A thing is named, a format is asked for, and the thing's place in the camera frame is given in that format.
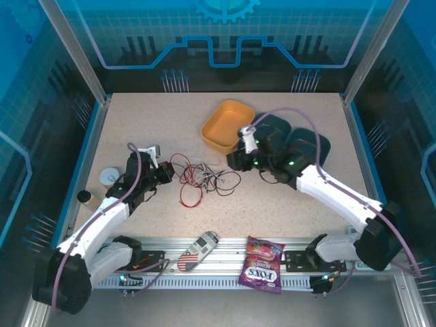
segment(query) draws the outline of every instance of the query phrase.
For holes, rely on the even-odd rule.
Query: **white bracket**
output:
[[[153,144],[146,149],[138,149],[138,151],[148,153],[155,165],[155,168],[157,168],[157,158],[161,157],[161,147],[159,145]]]
[[[240,129],[241,134],[243,135],[243,141],[245,143],[245,153],[251,153],[254,150],[258,149],[258,145],[256,144],[256,140],[254,139],[254,132],[256,131],[255,127],[251,125],[244,126]]]

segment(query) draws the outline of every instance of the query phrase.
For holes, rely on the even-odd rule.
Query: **orange bowl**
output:
[[[223,154],[236,150],[238,130],[251,123],[255,113],[251,107],[234,100],[221,102],[202,127],[204,142]]]

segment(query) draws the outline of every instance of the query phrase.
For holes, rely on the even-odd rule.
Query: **red candy wrapper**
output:
[[[280,261],[285,245],[248,236],[247,257],[238,282],[257,290],[281,293]]]

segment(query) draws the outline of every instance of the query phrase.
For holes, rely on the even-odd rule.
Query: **gear logo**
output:
[[[238,18],[245,19],[246,14],[252,14],[260,0],[193,0],[193,5],[197,14],[203,14],[205,19],[227,24],[229,20],[236,22]]]

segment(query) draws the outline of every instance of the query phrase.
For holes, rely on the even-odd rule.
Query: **enclosure floor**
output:
[[[115,93],[104,123],[87,189],[100,199],[106,190],[99,174],[106,167],[125,171],[128,142],[139,148],[159,144],[161,158],[183,153],[192,163],[200,161],[214,170],[229,170],[225,155],[207,147],[200,130],[215,108],[225,99],[234,99],[256,112],[293,106],[313,117],[320,133],[332,145],[324,169],[342,183],[366,194],[362,172],[337,93]],[[309,127],[298,114],[280,112],[293,128]],[[176,163],[183,164],[181,157]],[[208,193],[197,208],[185,208],[179,201],[181,184],[177,178],[157,188],[150,202],[141,204],[112,235],[196,237],[214,230],[220,237],[311,237],[321,233],[344,233],[344,218],[321,202],[286,185],[269,185],[257,171],[241,172],[241,184],[227,197]],[[199,189],[186,187],[183,199],[194,204]],[[79,228],[91,215],[81,206]]]

